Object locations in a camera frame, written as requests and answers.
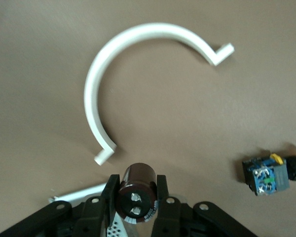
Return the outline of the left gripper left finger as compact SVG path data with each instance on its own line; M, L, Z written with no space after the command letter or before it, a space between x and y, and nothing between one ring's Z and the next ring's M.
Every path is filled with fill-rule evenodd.
M100 196L78 206L55 201L0 233L0 237L104 237L113 223L120 176L110 176Z

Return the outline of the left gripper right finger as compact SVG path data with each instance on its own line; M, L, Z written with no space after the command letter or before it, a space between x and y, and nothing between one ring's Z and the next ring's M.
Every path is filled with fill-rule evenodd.
M157 175L158 211L153 237L251 237L252 232L212 202L190 207L169 195L165 175Z

